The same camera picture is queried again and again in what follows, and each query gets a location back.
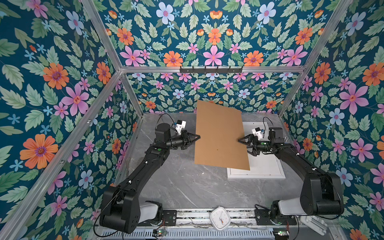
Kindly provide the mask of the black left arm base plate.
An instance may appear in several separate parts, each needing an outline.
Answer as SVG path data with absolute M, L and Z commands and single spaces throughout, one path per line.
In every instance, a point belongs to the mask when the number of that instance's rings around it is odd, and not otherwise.
M 138 224 L 139 227 L 160 227 L 161 225 L 175 226 L 177 220 L 177 210 L 160 210 L 154 219 L 146 220 Z

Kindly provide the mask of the brown backing board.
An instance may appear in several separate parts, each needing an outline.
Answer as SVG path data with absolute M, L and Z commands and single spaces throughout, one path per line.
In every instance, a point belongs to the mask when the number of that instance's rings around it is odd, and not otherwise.
M 250 170 L 247 147 L 238 142 L 245 136 L 241 111 L 198 101 L 196 134 L 195 164 Z

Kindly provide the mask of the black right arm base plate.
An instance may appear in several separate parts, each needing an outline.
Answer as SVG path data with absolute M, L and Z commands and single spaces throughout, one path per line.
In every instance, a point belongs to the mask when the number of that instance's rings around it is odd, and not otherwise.
M 265 209 L 255 209 L 255 219 L 258 226 L 296 226 L 298 224 L 296 217 L 294 216 L 285 216 L 285 215 L 277 215 L 274 219 L 270 216 L 270 211 Z

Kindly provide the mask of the white square clock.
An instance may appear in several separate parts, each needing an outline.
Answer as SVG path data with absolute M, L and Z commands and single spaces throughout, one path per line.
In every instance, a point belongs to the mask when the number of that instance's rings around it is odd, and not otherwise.
M 223 231 L 230 226 L 231 217 L 225 208 L 218 207 L 210 213 L 210 222 L 217 231 Z

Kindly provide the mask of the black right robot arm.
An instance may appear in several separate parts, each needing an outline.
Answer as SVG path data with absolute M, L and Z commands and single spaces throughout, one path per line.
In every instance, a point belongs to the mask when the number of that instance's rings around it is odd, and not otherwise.
M 238 142 L 246 145 L 251 156 L 274 155 L 303 180 L 299 197 L 273 201 L 268 208 L 269 219 L 273 223 L 284 216 L 315 216 L 334 220 L 344 213 L 342 183 L 338 175 L 321 170 L 307 160 L 293 144 L 286 142 L 282 128 L 270 128 L 267 140 L 261 140 L 259 133 L 260 129 L 256 128 Z

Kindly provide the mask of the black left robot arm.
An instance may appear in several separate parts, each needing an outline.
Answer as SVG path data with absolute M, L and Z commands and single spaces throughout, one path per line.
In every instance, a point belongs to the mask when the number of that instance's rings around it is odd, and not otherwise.
M 163 222 L 163 205 L 154 201 L 141 203 L 139 198 L 152 175 L 165 163 L 172 150 L 185 150 L 201 137 L 186 130 L 176 131 L 166 123 L 158 124 L 156 137 L 142 162 L 121 183 L 103 194 L 99 224 L 117 232 L 131 234 L 139 224 Z

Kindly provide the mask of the white plastic holder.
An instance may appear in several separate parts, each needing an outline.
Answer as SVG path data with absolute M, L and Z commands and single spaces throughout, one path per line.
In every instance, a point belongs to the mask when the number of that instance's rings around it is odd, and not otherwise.
M 327 233 L 327 223 L 316 216 L 301 216 L 300 221 L 321 236 Z

